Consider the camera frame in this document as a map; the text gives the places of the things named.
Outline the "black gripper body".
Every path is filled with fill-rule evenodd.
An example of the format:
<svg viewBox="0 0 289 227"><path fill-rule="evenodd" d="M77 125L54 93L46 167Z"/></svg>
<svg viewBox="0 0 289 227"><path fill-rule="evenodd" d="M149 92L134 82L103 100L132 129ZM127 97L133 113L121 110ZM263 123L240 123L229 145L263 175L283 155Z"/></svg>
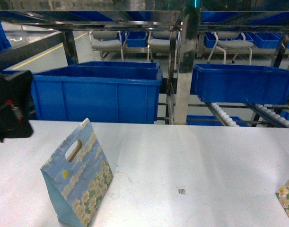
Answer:
<svg viewBox="0 0 289 227"><path fill-rule="evenodd" d="M0 142L32 136L29 123L32 81L29 70L0 73Z"/></svg>

